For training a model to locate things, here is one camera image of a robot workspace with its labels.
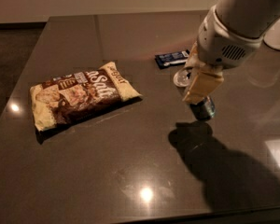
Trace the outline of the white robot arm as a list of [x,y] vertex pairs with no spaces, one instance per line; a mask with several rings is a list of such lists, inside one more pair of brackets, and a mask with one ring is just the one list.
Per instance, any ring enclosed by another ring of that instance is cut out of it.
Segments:
[[190,50],[183,101],[196,105],[220,86],[223,71],[245,63],[279,19],[280,0],[218,0]]

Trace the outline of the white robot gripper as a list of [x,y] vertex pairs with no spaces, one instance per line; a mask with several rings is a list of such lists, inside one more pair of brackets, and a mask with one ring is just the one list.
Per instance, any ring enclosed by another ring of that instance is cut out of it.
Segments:
[[[219,5],[210,8],[184,65],[193,68],[184,102],[208,96],[223,83],[223,68],[239,66],[260,47],[265,32],[264,18],[258,8]],[[198,57],[207,64],[196,67]]]

